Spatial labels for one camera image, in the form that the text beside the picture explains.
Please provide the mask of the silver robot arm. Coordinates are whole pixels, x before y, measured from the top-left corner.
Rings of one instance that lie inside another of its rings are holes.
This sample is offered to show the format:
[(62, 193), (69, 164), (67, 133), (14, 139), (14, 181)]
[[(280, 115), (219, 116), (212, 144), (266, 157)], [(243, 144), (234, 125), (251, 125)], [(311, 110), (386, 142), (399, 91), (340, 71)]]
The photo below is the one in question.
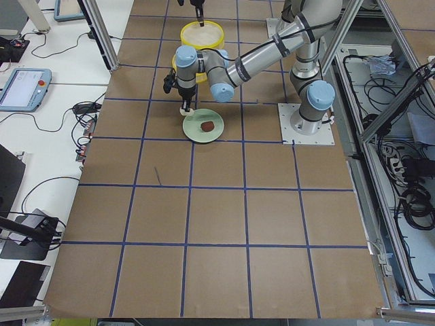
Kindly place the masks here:
[(221, 50), (180, 46), (175, 52), (176, 68), (164, 79), (164, 92), (177, 89), (182, 98), (180, 112), (190, 115), (196, 74), (205, 73), (214, 100), (227, 103), (235, 88), (294, 54), (290, 81), (301, 104), (292, 114), (290, 126), (299, 134), (314, 135), (336, 95), (332, 85), (321, 78), (320, 39), (336, 23), (342, 5), (342, 1), (286, 1), (275, 34), (235, 59), (227, 58)]

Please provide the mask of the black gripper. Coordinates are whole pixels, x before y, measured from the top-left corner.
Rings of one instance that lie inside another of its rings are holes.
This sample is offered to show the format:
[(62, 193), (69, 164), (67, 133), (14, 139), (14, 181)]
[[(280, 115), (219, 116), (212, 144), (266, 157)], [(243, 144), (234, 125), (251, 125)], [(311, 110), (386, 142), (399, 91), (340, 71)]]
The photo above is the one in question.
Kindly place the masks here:
[[(196, 10), (196, 18), (197, 18), (200, 26), (205, 25), (204, 13), (203, 13), (204, 2), (205, 2), (204, 0), (195, 0), (194, 1), (194, 6), (195, 6), (195, 10)], [(192, 98), (196, 94), (196, 86), (192, 86), (190, 88), (184, 88), (184, 87), (178, 86), (177, 89), (178, 89), (179, 95), (182, 98), (181, 112), (182, 113), (189, 113), (191, 110), (190, 104), (192, 103)]]

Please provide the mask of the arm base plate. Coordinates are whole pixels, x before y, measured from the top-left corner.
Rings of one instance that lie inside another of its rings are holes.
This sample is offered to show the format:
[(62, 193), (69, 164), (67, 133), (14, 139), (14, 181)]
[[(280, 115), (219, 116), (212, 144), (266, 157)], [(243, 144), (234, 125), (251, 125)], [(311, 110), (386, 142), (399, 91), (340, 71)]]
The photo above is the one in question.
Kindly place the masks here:
[(282, 143), (286, 145), (335, 145), (330, 117), (324, 112), (322, 120), (309, 122), (300, 116), (299, 103), (279, 103), (279, 123)]
[(299, 18), (293, 22), (285, 22), (278, 18), (268, 18), (266, 20), (268, 38), (272, 39), (273, 35), (278, 35), (281, 39), (291, 39), (300, 36), (305, 29), (305, 25)]

